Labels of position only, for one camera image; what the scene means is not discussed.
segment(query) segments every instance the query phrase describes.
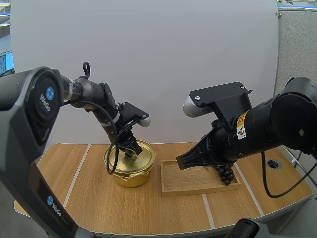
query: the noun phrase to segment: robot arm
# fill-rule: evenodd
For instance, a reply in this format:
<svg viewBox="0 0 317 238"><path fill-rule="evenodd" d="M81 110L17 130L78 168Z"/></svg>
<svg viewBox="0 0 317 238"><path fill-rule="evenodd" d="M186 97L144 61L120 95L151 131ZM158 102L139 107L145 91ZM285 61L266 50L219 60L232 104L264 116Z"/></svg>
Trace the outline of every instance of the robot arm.
<svg viewBox="0 0 317 238"><path fill-rule="evenodd" d="M79 233L93 237L69 216L34 161L44 152L64 99L71 100L74 107L93 112L113 141L108 119L98 109L80 102L92 102L105 109L116 130L122 132L119 147L127 155L142 151L131 124L150 124L149 115L137 107L129 103L117 106L107 84L89 81L87 63L84 70L86 75L74 82L47 67L0 79L0 180L26 212L57 238L77 237Z"/></svg>
<svg viewBox="0 0 317 238"><path fill-rule="evenodd" d="M128 102L116 105L109 85L106 83L96 84L88 80L90 76L90 66L87 62L85 62L83 68L85 76L81 76L74 81L61 75L61 79L63 81L64 99L75 102L79 101L79 103L73 103L72 106L76 108L84 108L87 112L93 112L111 142L114 141L113 128L102 111L91 105L80 103L80 101L96 103L103 107L111 116L118 132L123 130L124 127L133 120L137 120L137 123L143 127L150 125L149 114ZM125 152L127 156L133 156L134 153L139 155L142 152L142 149L138 145L136 138L133 136L131 129L125 130L125 132L120 135L119 148Z"/></svg>
<svg viewBox="0 0 317 238"><path fill-rule="evenodd" d="M190 92L186 115L215 112L218 119L197 145L177 157L180 169L233 164L282 144L317 158L317 85L312 80L292 78L281 94L254 108L249 93L239 82Z"/></svg>

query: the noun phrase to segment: white backdrop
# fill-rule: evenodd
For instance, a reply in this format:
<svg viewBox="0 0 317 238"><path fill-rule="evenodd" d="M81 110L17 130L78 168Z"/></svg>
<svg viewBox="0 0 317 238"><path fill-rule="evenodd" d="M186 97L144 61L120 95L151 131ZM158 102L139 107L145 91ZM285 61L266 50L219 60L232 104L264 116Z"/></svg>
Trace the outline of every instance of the white backdrop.
<svg viewBox="0 0 317 238"><path fill-rule="evenodd" d="M154 143L198 141L215 115L191 119L182 105L192 90L242 82L256 106L273 95L276 0L13 0L16 72L38 66L106 82L116 102L150 114L134 126ZM61 108L48 144L108 143L92 113Z"/></svg>

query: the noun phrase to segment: warning label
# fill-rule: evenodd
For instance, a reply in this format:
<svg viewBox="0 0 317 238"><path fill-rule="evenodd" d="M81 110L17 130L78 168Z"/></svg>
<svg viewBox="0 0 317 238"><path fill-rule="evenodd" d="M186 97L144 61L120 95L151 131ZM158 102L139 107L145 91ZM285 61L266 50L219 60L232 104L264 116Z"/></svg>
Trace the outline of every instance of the warning label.
<svg viewBox="0 0 317 238"><path fill-rule="evenodd" d="M246 131L245 131L245 128L244 128L244 119L246 118L246 114L247 114L247 112L243 113L238 118L238 121L237 121L237 136L238 136L239 140L247 137L247 134L246 134Z"/></svg>

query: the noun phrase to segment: wooden table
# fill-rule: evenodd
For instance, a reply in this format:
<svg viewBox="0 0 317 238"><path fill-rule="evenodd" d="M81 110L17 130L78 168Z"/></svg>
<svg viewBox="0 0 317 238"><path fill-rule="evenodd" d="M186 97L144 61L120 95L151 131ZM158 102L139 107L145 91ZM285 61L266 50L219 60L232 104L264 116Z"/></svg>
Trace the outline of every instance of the wooden table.
<svg viewBox="0 0 317 238"><path fill-rule="evenodd" d="M174 160L194 144L153 144L157 160L150 179L135 188L121 187L107 174L103 157L108 145L55 144L38 167L79 226L108 234L217 235L244 217L271 223L269 228L276 233L313 193L303 181L287 195L269 198L263 187L261 155L256 154L236 163L238 190L163 198L160 160ZM265 154L282 163L279 170L266 170L271 193L284 192L301 178L277 148ZM14 208L27 215L17 202Z"/></svg>

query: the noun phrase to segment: gold container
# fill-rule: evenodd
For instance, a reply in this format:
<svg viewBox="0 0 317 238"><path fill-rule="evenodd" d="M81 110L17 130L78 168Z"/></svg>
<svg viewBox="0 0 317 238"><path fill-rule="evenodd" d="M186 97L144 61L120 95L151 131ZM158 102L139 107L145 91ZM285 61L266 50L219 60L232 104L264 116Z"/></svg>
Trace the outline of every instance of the gold container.
<svg viewBox="0 0 317 238"><path fill-rule="evenodd" d="M137 156L125 156L124 152L119 150L118 164L113 172L114 181L124 187L137 187L144 184L150 175L150 170L154 165L156 153L152 145L149 143L137 140L142 152ZM108 150L104 155L104 162L106 165L106 158ZM115 159L115 146L112 147L109 158L109 169L112 170Z"/></svg>

